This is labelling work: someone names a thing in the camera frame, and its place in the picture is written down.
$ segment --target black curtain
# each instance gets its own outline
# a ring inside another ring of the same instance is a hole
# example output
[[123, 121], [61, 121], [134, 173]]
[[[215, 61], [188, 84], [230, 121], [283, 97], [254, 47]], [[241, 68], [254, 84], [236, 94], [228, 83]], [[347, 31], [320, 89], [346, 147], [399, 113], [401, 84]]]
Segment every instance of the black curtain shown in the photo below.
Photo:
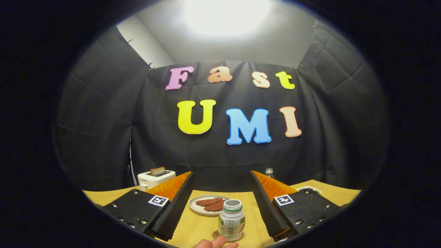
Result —
[[54, 143], [68, 178], [84, 190], [133, 186], [132, 116], [149, 66], [114, 26], [81, 56], [62, 90]]
[[[165, 90], [170, 69], [193, 66], [179, 90]], [[226, 66], [233, 79], [210, 83], [210, 69]], [[364, 188], [380, 170], [389, 133], [385, 99], [372, 68], [333, 28], [317, 21], [312, 44], [297, 69], [243, 61], [207, 61], [156, 68], [127, 44], [116, 27], [81, 57], [60, 98], [56, 141], [61, 164], [86, 190], [133, 186], [127, 153], [132, 133], [135, 176], [164, 166], [177, 174], [194, 171], [196, 188], [248, 191], [248, 171], [273, 167], [286, 184], [315, 179]], [[259, 88], [251, 73], [264, 72], [271, 85]], [[292, 76], [293, 90], [276, 73]], [[213, 99], [213, 125], [201, 135], [177, 124], [180, 101], [195, 101], [192, 122], [202, 121], [201, 100]], [[302, 135], [285, 137], [279, 108], [294, 106]], [[267, 109], [271, 142], [228, 145], [225, 111], [241, 109], [248, 120]]]

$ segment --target table surface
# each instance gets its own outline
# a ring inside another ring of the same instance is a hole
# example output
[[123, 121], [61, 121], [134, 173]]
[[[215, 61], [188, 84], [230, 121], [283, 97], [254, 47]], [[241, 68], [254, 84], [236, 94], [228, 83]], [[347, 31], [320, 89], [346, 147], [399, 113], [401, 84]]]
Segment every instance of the table surface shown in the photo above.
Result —
[[[321, 190], [321, 195], [323, 197], [339, 206], [350, 203], [360, 193], [360, 190], [340, 188], [315, 180], [290, 185], [290, 187], [293, 188], [304, 186], [310, 186]], [[139, 189], [139, 186], [104, 192], [83, 192], [93, 203], [104, 206], [134, 188]], [[209, 194], [224, 195], [228, 198], [239, 199], [242, 201], [243, 211], [247, 218], [247, 225], [244, 229], [244, 237], [237, 241], [239, 247], [261, 248], [265, 242], [271, 239], [266, 231], [265, 224], [252, 192], [208, 192], [193, 190], [189, 200], [200, 195]], [[212, 240], [212, 234], [217, 230], [217, 218], [217, 216], [204, 216], [197, 214], [191, 210], [187, 204], [173, 234], [173, 238], [165, 243], [176, 247], [192, 248], [201, 239]]]

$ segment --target ceiling light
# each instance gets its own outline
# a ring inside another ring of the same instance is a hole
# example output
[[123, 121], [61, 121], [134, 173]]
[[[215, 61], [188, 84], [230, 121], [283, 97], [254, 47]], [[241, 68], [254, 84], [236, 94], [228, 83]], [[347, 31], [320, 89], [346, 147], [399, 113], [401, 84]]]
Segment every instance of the ceiling light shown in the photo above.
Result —
[[187, 0], [184, 15], [196, 33], [223, 36], [252, 31], [268, 9], [268, 0]]

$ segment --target yellow letter u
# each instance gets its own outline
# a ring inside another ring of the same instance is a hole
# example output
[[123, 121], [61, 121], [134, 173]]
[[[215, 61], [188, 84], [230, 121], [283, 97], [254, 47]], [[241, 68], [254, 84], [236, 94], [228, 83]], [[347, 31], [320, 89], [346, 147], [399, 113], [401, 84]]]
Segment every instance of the yellow letter u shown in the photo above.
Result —
[[191, 109], [196, 105], [194, 101], [178, 102], [179, 115], [178, 126], [181, 131], [187, 134], [202, 134], [208, 131], [213, 123], [213, 106], [215, 100], [202, 100], [200, 105], [203, 107], [203, 118], [201, 124], [191, 123]]

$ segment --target white wall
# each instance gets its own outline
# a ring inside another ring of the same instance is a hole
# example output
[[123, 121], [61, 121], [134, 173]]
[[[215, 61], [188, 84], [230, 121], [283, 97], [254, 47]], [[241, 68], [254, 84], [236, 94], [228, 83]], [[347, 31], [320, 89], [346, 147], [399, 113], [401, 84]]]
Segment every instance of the white wall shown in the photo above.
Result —
[[129, 45], [147, 63], [153, 63], [151, 67], [162, 67], [175, 64], [164, 48], [149, 32], [136, 15], [124, 20], [116, 26]]

